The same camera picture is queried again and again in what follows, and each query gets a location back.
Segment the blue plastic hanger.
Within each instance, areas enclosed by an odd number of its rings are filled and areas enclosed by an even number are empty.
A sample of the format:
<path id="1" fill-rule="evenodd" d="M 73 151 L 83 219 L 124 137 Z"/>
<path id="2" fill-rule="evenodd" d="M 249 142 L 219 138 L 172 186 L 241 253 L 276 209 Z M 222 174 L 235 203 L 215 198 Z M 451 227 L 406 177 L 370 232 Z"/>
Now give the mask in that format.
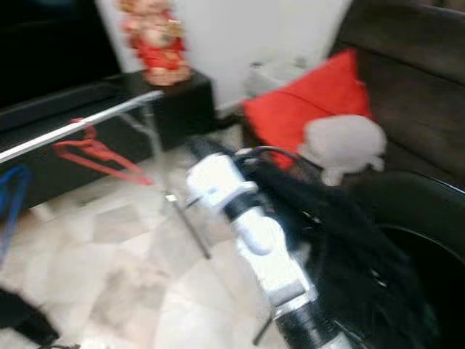
<path id="1" fill-rule="evenodd" d="M 4 257 L 14 233 L 17 217 L 23 208 L 25 195 L 32 180 L 32 172 L 26 165 L 17 165 L 7 170 L 0 180 L 0 209 L 1 209 L 1 240 L 0 240 L 0 265 L 4 263 Z"/>

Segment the red and gold statue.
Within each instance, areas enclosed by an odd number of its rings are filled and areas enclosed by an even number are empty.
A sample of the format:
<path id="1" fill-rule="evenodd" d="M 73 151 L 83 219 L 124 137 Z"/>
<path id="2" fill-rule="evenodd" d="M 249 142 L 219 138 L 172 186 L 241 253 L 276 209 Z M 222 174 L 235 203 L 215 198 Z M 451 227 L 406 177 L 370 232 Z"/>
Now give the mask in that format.
<path id="1" fill-rule="evenodd" d="M 121 29 L 127 46 L 144 66 L 144 79 L 168 87 L 193 75 L 184 57 L 182 21 L 173 13 L 171 0 L 116 0 L 124 14 Z"/>

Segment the dark brown sofa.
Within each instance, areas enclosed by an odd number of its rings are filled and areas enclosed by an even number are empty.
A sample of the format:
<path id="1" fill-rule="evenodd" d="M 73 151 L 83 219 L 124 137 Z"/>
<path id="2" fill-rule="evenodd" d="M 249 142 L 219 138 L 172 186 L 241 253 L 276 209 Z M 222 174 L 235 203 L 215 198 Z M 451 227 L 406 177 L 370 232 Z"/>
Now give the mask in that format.
<path id="1" fill-rule="evenodd" d="M 465 9 L 353 0 L 328 55 L 306 73 L 345 49 L 357 53 L 371 120 L 385 132 L 387 148 L 382 172 L 348 174 L 342 185 L 410 172 L 465 192 Z M 248 146 L 263 145 L 246 117 L 243 137 Z"/>

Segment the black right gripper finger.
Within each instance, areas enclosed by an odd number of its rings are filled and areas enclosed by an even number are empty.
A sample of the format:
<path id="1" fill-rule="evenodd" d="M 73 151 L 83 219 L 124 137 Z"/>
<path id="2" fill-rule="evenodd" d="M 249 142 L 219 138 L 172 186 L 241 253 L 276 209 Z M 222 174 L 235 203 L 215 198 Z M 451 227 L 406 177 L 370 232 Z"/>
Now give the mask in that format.
<path id="1" fill-rule="evenodd" d="M 209 137 L 190 137 L 185 146 L 196 162 L 218 153 L 218 143 L 215 140 L 210 140 Z"/>

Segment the silver metal clothes rack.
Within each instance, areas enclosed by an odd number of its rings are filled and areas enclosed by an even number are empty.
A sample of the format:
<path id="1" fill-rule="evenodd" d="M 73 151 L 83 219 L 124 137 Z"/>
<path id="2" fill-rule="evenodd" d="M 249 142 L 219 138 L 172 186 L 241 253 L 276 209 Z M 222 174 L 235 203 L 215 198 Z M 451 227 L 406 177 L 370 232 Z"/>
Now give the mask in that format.
<path id="1" fill-rule="evenodd" d="M 65 126 L 47 131 L 46 133 L 33 137 L 33 139 L 26 140 L 26 142 L 22 142 L 4 150 L 0 153 L 0 163 L 13 161 L 13 159 L 23 156 L 23 154 L 33 152 L 51 143 L 59 142 L 59 140 L 64 139 L 64 137 L 73 135 L 78 131 L 89 130 L 92 126 L 119 117 L 127 123 L 127 125 L 130 125 L 133 129 L 148 137 L 156 165 L 154 177 L 156 177 L 157 180 L 154 184 L 158 188 L 158 192 L 163 199 L 169 203 L 177 216 L 182 220 L 190 236 L 195 239 L 195 243 L 199 246 L 203 256 L 209 260 L 211 259 L 211 252 L 207 246 L 206 237 L 203 236 L 202 233 L 199 233 L 190 222 L 190 219 L 185 213 L 189 205 L 182 205 L 179 200 L 177 200 L 177 193 L 167 180 L 165 150 L 161 143 L 161 136 L 158 133 L 156 117 L 153 112 L 153 103 L 161 99 L 161 97 L 163 97 L 163 91 L 149 91 L 142 95 L 131 97 L 131 99 L 126 102 L 117 104 L 102 112 L 91 114 L 90 116 L 84 117 L 84 119 L 72 121 Z"/>

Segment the red cushion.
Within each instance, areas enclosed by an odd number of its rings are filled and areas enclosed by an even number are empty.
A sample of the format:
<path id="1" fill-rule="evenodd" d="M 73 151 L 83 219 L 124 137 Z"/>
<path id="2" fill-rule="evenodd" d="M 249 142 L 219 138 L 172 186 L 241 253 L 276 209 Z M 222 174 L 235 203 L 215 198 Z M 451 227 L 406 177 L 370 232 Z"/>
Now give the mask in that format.
<path id="1" fill-rule="evenodd" d="M 368 90 L 357 74 L 357 53 L 345 49 L 281 89 L 243 104 L 247 126 L 260 144 L 298 153 L 305 127 L 338 114 L 371 119 Z"/>

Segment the white plastic box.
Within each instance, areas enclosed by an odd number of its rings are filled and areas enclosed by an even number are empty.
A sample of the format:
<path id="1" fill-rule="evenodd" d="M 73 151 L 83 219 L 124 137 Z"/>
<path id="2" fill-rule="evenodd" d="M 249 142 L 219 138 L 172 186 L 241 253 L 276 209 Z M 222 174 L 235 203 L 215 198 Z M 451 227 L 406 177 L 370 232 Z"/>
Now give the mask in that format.
<path id="1" fill-rule="evenodd" d="M 291 60 L 255 61 L 249 66 L 243 89 L 247 97 L 258 97 L 269 91 L 281 89 L 307 71 L 307 64 L 302 57 Z"/>

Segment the long black TV console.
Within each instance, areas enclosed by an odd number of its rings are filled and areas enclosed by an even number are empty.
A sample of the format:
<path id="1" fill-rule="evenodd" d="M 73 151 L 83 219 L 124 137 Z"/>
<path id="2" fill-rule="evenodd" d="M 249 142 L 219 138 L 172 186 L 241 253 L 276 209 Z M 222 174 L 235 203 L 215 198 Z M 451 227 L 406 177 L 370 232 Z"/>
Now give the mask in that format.
<path id="1" fill-rule="evenodd" d="M 141 73 L 124 73 L 3 112 L 0 150 L 4 152 L 60 129 L 74 119 L 106 112 L 133 97 L 156 90 L 145 82 Z M 189 136 L 205 135 L 220 128 L 212 82 L 205 74 L 195 72 L 192 79 L 159 90 L 162 96 L 150 103 L 150 109 L 164 150 L 181 146 Z M 131 127 L 125 119 L 116 116 L 97 124 L 95 129 L 100 142 L 135 164 L 153 158 L 149 137 Z M 51 145 L 3 162 L 0 169 L 6 172 L 19 165 L 27 167 L 30 173 L 25 207 L 46 203 L 105 177 L 101 172 L 61 159 Z"/>

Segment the red plastic hanger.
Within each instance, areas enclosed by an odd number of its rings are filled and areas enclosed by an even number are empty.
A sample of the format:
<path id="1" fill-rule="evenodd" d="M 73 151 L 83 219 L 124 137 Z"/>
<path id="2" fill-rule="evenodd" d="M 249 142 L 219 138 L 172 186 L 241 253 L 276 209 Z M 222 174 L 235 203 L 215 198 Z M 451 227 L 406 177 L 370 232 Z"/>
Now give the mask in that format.
<path id="1" fill-rule="evenodd" d="M 126 182 L 140 185 L 153 185 L 154 182 L 134 162 L 114 152 L 97 139 L 95 127 L 83 128 L 84 136 L 80 140 L 61 140 L 53 144 L 60 159 L 92 169 L 107 176 L 118 177 Z"/>

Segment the grey plush cushion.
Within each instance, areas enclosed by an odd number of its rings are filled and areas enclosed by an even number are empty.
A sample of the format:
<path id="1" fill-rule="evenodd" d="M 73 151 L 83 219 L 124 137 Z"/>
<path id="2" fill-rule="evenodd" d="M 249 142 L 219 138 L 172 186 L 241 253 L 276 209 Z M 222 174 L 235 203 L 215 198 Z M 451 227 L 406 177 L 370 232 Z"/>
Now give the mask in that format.
<path id="1" fill-rule="evenodd" d="M 307 123 L 298 152 L 322 167 L 323 183 L 337 186 L 345 175 L 382 172 L 386 148 L 387 136 L 377 123 L 361 114 L 336 114 Z"/>

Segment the black T-shirt with green print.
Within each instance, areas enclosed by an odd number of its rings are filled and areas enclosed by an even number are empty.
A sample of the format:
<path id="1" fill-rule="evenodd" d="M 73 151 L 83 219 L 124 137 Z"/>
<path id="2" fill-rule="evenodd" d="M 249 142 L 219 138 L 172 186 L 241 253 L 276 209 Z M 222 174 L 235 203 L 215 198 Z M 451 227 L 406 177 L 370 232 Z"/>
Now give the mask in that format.
<path id="1" fill-rule="evenodd" d="M 4 288 L 0 288 L 0 327 L 13 329 L 40 346 L 53 345 L 60 338 L 42 311 Z"/>

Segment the large black flat television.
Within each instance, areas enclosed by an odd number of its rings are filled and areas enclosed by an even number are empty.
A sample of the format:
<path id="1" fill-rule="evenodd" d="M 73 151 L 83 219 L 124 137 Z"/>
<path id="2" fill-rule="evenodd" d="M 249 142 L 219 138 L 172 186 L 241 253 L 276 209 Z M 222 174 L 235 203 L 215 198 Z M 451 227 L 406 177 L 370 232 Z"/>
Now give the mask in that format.
<path id="1" fill-rule="evenodd" d="M 1 4 L 3 107 L 120 73 L 95 0 Z"/>

